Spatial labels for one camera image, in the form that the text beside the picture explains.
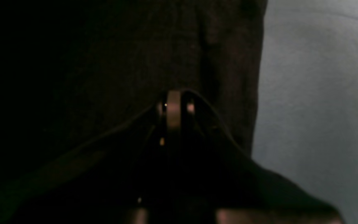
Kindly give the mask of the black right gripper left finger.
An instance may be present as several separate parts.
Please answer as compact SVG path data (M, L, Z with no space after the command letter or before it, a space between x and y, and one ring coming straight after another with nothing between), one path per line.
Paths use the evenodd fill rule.
M112 183L102 224L179 224L178 164L181 91L171 90L122 133L100 140Z

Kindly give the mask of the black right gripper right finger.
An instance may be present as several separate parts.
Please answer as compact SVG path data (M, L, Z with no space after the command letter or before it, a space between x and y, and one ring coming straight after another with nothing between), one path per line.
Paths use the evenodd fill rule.
M181 91L181 114L181 160L195 175L217 223L344 223L333 205L243 153L197 92Z

